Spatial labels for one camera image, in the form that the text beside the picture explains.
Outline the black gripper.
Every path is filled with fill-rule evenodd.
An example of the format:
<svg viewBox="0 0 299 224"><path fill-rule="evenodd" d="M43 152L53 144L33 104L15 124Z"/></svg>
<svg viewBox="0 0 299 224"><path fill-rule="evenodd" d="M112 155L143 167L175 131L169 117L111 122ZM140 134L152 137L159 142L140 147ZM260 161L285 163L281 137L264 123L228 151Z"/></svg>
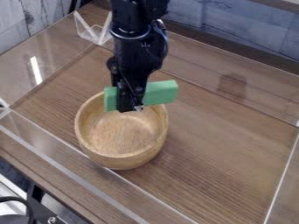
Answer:
<svg viewBox="0 0 299 224"><path fill-rule="evenodd" d="M116 87L116 110L136 111L144 106L145 85L151 73L161 68L168 54L168 36L161 19L151 23L143 39L115 39L113 56L107 60L112 84Z"/></svg>

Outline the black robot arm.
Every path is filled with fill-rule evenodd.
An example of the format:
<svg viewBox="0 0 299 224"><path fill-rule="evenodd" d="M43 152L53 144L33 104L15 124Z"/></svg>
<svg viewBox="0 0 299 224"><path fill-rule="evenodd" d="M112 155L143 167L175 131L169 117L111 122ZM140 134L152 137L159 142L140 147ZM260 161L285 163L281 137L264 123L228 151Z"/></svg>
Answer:
<svg viewBox="0 0 299 224"><path fill-rule="evenodd" d="M168 36L161 17L169 0L111 0L113 55L107 60L116 110L121 113L144 106L149 75L161 68L168 54Z"/></svg>

